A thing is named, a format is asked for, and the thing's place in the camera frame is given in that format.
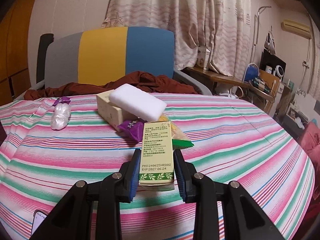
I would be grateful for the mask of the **green cream soap box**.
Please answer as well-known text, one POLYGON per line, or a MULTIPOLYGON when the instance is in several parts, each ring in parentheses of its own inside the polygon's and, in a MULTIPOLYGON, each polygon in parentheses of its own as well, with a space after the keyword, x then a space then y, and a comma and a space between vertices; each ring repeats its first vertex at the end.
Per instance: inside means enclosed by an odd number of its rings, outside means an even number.
POLYGON ((139 185, 148 191, 174 189, 174 159, 169 121, 144 124, 139 185))

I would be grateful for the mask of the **yellow green snack packet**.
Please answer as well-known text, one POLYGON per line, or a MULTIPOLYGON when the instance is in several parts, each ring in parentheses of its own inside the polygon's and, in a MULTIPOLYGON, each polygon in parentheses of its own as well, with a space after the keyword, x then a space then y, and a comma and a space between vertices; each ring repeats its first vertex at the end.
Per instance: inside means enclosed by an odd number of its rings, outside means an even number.
POLYGON ((173 121, 171 121, 166 115, 162 114, 159 118, 159 121, 169 121, 171 127, 171 138, 172 138, 172 148, 176 149, 185 149, 191 148, 194 144, 191 142, 189 137, 178 128, 173 121))

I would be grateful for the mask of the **purple snack packet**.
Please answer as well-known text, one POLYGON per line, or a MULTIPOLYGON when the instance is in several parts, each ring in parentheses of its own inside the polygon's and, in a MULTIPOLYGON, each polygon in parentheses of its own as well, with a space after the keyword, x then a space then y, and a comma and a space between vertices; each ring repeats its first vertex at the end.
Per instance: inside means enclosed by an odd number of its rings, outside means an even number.
POLYGON ((135 142, 141 142, 143 140, 145 123, 146 121, 140 118, 135 120, 126 120, 122 124, 118 125, 117 128, 135 142))

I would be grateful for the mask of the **cream patterned box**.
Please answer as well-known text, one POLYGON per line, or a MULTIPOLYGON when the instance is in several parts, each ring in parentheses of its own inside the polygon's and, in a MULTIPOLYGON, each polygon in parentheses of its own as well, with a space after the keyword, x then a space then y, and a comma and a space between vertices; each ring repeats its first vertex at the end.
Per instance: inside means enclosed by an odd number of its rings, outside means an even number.
POLYGON ((137 117, 110 102, 109 95, 112 91, 113 90, 109 90, 96 95, 97 108, 100 116, 119 132, 119 125, 124 121, 135 120, 137 117))

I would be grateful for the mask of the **white sponge block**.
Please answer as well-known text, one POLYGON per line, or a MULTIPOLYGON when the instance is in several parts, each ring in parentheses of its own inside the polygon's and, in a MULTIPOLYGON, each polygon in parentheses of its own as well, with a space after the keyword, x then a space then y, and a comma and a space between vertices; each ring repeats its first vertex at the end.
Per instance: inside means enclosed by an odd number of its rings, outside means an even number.
POLYGON ((147 122, 157 121, 167 107, 164 101, 127 83, 112 91, 109 100, 147 122))

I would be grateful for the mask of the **white plastic bag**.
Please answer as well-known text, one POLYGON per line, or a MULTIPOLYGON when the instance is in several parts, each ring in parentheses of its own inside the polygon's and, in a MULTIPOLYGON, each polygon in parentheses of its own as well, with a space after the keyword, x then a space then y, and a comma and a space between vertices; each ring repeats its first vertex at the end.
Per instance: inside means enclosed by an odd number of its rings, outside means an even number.
POLYGON ((58 103, 51 118, 51 129, 56 131, 64 129, 69 122, 70 116, 71 107, 66 103, 58 103))

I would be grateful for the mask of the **striped pink green bedsheet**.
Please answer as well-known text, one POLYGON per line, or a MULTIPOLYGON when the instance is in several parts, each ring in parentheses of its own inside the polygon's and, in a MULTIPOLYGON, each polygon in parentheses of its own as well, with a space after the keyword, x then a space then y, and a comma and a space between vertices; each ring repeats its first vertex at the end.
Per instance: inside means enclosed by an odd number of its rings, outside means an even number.
MULTIPOLYGON (((285 239, 309 206, 313 164, 297 142, 254 105, 219 96, 158 94, 166 116, 193 142, 184 159, 214 181, 238 181, 285 239)), ((54 99, 1 107, 1 223, 13 239, 28 239, 35 210, 49 212, 79 180, 100 181, 131 159, 137 145, 97 110, 95 95, 71 98, 71 118, 52 130, 54 99)), ((195 206, 178 189, 139 190, 121 205, 123 239, 192 239, 195 206)))

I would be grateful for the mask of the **smartphone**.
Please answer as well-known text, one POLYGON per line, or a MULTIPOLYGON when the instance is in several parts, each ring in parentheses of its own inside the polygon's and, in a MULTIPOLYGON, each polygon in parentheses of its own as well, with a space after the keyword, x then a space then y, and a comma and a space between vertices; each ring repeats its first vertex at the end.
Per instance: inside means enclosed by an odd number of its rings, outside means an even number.
POLYGON ((40 226, 40 224, 45 220, 47 217, 47 213, 41 210, 35 210, 33 214, 33 222, 32 222, 32 227, 31 227, 31 235, 34 234, 36 229, 40 226))

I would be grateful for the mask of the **small purple candy wrapper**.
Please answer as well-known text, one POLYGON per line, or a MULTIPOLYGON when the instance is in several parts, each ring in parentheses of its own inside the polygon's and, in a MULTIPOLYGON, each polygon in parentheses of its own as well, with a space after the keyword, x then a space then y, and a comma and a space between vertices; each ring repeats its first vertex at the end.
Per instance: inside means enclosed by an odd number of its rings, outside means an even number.
POLYGON ((71 99, 67 96, 62 96, 62 97, 59 97, 55 100, 55 102, 53 103, 53 106, 57 106, 58 104, 60 103, 66 103, 66 104, 69 104, 71 102, 71 99))

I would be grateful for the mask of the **dark red blanket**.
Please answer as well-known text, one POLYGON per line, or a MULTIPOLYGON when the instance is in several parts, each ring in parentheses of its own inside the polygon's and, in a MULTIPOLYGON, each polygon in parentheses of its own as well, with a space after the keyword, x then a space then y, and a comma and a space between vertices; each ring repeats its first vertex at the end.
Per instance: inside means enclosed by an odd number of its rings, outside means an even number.
POLYGON ((136 71, 102 86, 70 82, 59 88, 29 89, 24 94, 24 99, 36 100, 50 97, 99 94, 116 89, 126 83, 147 93, 197 94, 193 86, 180 83, 165 75, 154 76, 147 72, 136 71))

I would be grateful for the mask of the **wooden side table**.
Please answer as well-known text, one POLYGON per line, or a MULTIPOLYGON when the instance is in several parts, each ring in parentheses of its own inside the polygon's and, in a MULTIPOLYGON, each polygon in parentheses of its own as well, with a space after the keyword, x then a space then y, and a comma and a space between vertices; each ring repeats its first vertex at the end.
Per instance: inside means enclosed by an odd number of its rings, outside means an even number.
POLYGON ((243 91, 248 92, 249 100, 262 109, 267 114, 270 113, 271 107, 274 103, 274 97, 271 94, 266 94, 263 91, 255 88, 247 82, 242 82, 240 79, 232 76, 224 76, 211 70, 203 70, 199 67, 187 67, 183 72, 203 85, 205 85, 212 93, 216 91, 219 84, 241 87, 243 91))

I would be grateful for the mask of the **pink cloth pile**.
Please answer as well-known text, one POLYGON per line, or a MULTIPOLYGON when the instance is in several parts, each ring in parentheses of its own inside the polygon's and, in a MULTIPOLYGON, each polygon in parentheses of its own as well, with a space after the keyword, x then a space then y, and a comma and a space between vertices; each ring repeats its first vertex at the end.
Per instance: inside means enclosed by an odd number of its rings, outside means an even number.
POLYGON ((312 197, 319 202, 319 128, 313 122, 307 124, 298 139, 298 144, 311 159, 315 168, 315 186, 312 197))

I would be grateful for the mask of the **grey yellow blue headboard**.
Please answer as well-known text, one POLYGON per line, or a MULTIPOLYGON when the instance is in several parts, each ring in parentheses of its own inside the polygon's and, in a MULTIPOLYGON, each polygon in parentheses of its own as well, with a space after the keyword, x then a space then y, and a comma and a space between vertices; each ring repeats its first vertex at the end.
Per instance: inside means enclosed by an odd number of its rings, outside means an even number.
POLYGON ((174 33, 152 27, 112 27, 68 35, 48 46, 44 85, 105 85, 136 71, 172 78, 174 51, 174 33))

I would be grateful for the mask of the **patterned pink curtain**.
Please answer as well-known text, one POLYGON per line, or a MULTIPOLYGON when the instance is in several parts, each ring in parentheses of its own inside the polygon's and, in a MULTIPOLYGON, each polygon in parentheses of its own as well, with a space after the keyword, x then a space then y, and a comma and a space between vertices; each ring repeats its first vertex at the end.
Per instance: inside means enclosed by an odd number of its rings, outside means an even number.
POLYGON ((154 27, 175 35, 175 67, 193 67, 200 48, 205 65, 242 78, 251 31, 251 0, 110 0, 103 27, 154 27))

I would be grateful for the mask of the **wall air conditioner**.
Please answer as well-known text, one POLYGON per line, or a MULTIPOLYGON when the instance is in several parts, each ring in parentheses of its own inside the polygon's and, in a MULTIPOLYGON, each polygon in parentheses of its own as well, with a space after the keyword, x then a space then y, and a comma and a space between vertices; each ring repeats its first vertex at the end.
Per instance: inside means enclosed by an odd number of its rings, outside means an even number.
POLYGON ((311 39, 311 29, 308 25, 293 20, 284 19, 281 22, 283 31, 287 31, 298 36, 311 39))

